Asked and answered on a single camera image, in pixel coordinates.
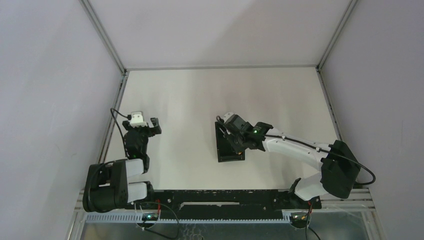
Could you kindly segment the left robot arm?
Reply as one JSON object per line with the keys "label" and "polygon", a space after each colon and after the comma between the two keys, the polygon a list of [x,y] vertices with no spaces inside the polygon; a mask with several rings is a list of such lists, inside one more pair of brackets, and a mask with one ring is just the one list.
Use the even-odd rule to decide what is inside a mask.
{"label": "left robot arm", "polygon": [[149,138],[162,133],[158,118],[150,120],[152,126],[146,122],[136,123],[134,119],[123,121],[127,131],[123,136],[126,158],[89,166],[82,198],[86,212],[107,213],[124,209],[133,202],[145,209],[155,205],[157,196],[149,181],[129,181],[149,171]]}

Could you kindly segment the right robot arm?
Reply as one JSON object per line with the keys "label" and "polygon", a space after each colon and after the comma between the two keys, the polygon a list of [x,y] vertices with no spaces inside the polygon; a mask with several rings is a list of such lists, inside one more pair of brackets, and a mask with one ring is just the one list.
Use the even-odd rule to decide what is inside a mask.
{"label": "right robot arm", "polygon": [[251,125],[232,112],[217,116],[215,122],[237,155],[245,150],[278,153],[317,171],[309,177],[296,179],[292,184],[288,191],[289,203],[295,208],[302,208],[313,198],[326,194],[347,199],[356,184],[361,165],[343,141],[302,140],[265,122]]}

